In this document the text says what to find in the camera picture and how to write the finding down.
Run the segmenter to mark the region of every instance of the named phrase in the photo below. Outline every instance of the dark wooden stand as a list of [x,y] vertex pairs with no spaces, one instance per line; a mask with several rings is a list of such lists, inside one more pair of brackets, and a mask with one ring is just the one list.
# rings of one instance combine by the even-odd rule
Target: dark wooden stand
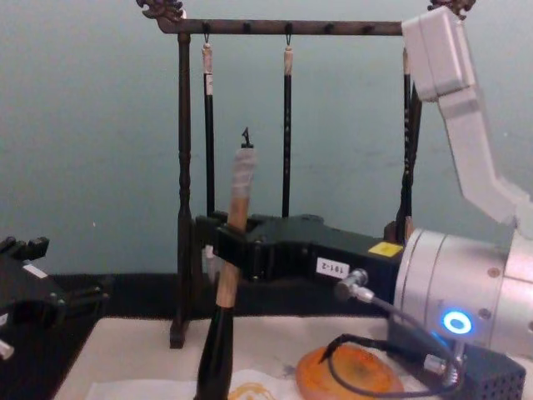
[[[182,348],[191,318],[195,291],[202,287],[202,263],[193,249],[194,223],[189,206],[191,192],[191,78],[189,50],[192,34],[221,35],[337,35],[337,36],[401,36],[400,22],[366,21],[264,21],[227,19],[182,19],[182,3],[172,0],[137,0],[142,13],[157,21],[167,34],[177,35],[179,47],[179,161],[180,208],[177,233],[177,302],[176,316],[170,331],[171,348]],[[214,191],[214,177],[207,180],[207,192]]]

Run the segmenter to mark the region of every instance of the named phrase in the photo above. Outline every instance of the hanging hook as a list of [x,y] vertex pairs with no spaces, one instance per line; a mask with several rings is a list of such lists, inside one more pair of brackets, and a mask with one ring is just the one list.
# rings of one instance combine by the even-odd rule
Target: hanging hook
[[291,46],[291,35],[292,35],[292,23],[289,22],[285,26],[285,36],[286,36],[286,45]]
[[204,22],[202,24],[203,27],[203,37],[206,39],[206,43],[209,43],[209,32],[211,31],[211,27],[207,22]]

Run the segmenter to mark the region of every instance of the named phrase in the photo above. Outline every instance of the blue light ring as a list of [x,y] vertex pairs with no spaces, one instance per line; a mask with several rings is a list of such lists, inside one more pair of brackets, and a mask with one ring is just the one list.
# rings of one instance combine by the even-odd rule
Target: blue light ring
[[[458,322],[462,327],[456,327],[453,322]],[[466,335],[472,331],[472,321],[460,311],[450,311],[442,318],[444,328],[455,335]]]

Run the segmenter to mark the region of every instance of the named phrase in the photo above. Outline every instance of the green wall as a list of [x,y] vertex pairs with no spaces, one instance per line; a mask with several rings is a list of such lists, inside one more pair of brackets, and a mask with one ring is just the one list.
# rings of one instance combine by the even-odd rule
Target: green wall
[[[190,0],[194,18],[400,20],[428,2]],[[533,192],[528,2],[478,2],[467,19],[504,174]],[[52,239],[50,273],[175,271],[177,41],[136,2],[28,0],[0,13],[0,236]],[[205,212],[203,37],[192,40],[192,212]],[[211,38],[217,208],[245,126],[259,152],[252,212],[281,212],[284,37]],[[401,38],[294,37],[293,213],[380,235],[399,203]],[[461,197],[435,105],[427,105],[416,224],[506,245]]]

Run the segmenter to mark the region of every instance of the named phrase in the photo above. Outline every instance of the table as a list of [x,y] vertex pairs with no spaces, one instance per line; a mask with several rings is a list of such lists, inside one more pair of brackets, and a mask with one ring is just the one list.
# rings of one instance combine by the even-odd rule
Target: table
[[[208,320],[191,321],[183,349],[170,349],[170,321],[104,318],[92,331],[55,400],[84,399],[93,383],[196,379]],[[361,317],[236,317],[234,371],[290,378],[300,358],[342,333],[386,338],[386,320]],[[533,362],[520,360],[533,374]],[[400,374],[397,366],[393,367]],[[531,377],[524,398],[533,398]]]

